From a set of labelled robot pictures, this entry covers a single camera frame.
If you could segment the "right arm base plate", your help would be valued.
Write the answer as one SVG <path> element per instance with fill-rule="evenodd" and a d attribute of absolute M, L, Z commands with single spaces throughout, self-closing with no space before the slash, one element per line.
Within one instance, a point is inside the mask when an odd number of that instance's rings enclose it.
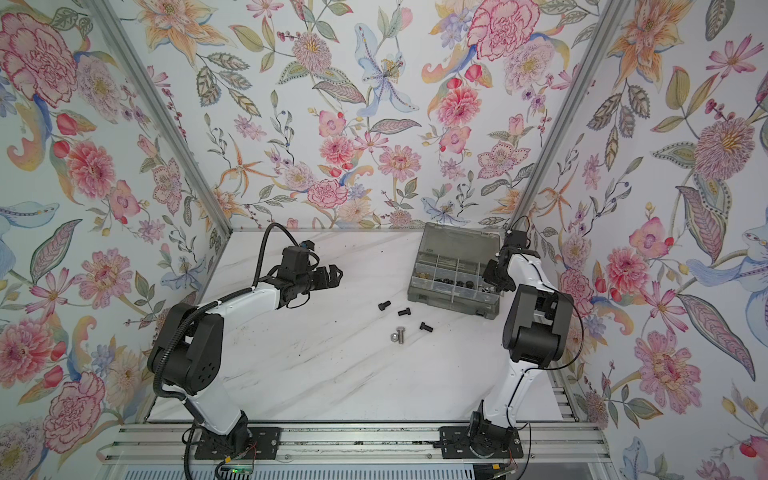
<path fill-rule="evenodd" d="M 469 426 L 443 426 L 434 447 L 443 459 L 509 460 L 524 457 L 519 433 L 514 428 L 496 425 L 481 427 L 474 433 Z"/>

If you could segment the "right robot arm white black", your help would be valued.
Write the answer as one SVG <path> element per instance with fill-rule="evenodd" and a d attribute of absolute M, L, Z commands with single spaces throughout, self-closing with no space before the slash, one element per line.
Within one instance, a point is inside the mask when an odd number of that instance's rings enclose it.
<path fill-rule="evenodd" d="M 506 232 L 483 280 L 501 292 L 511 292 L 513 300 L 502 330 L 506 371 L 489 396 L 481 400 L 472 421 L 477 434 L 496 441 L 509 440 L 531 385 L 564 354 L 573 299 L 547 278 L 540 256 L 521 230 Z"/>

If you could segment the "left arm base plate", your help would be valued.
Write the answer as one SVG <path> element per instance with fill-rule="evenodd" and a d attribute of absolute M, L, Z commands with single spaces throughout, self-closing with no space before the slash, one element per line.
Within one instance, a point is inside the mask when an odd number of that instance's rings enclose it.
<path fill-rule="evenodd" d="M 242 454 L 245 459 L 275 460 L 282 429 L 279 427 L 249 427 L 249 432 L 243 429 L 230 435 L 223 436 L 202 430 L 196 440 L 195 460 L 224 460 L 226 457 L 235 459 Z"/>

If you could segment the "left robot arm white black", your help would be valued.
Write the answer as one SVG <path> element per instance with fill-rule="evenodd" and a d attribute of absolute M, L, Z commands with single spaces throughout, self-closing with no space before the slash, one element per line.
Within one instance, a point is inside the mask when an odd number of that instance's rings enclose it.
<path fill-rule="evenodd" d="M 281 263 L 254 285 L 207 304 L 181 302 L 169 310 L 148 358 L 153 391 L 179 401 L 197 425 L 228 436 L 248 423 L 218 379 L 225 335 L 256 317 L 283 309 L 300 296 L 334 289 L 343 271 L 322 266 L 306 245 L 289 246 Z"/>

